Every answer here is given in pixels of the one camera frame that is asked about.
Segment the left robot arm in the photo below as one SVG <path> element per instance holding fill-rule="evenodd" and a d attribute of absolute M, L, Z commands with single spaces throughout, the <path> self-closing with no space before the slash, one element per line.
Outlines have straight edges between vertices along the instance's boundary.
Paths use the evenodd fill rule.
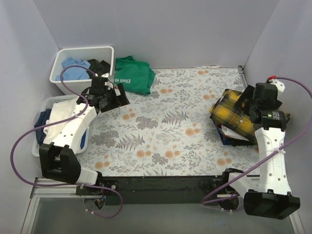
<path fill-rule="evenodd" d="M 39 148 L 43 177 L 69 184 L 87 184 L 91 194 L 100 194 L 104 188 L 103 182 L 98 179 L 101 173 L 83 168 L 76 154 L 83 134 L 99 113 L 128 104 L 123 84 L 113 86 L 109 78 L 92 77 L 91 86 L 76 98 L 70 109 L 71 120 L 64 124 L 50 143 L 43 143 Z"/>

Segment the yellow plaid long sleeve shirt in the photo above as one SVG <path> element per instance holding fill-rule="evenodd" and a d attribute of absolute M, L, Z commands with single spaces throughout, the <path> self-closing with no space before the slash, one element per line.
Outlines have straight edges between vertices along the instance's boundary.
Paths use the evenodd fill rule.
<path fill-rule="evenodd" d="M 286 130 L 286 125 L 290 120 L 290 114 L 285 114 L 285 121 L 282 123 L 252 123 L 249 117 L 241 110 L 235 110 L 234 104 L 241 96 L 241 92 L 226 89 L 223 96 L 210 110 L 210 119 L 224 125 L 234 132 L 246 137 L 251 142 L 258 144 L 256 131 L 259 129 L 269 130 L 271 128 Z"/>

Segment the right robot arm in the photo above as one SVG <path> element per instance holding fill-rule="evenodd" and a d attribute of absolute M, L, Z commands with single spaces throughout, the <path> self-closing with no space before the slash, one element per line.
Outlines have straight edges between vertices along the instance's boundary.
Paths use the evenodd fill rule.
<path fill-rule="evenodd" d="M 285 219 L 300 208 L 300 199 L 292 195 L 287 180 L 285 151 L 280 149 L 290 119 L 279 110 L 282 103 L 277 98 L 284 90 L 284 83 L 274 78 L 257 83 L 244 110 L 254 126 L 262 163 L 259 184 L 253 185 L 247 176 L 238 180 L 229 176 L 220 182 L 223 192 L 231 194 L 235 191 L 243 197 L 248 215 Z"/>

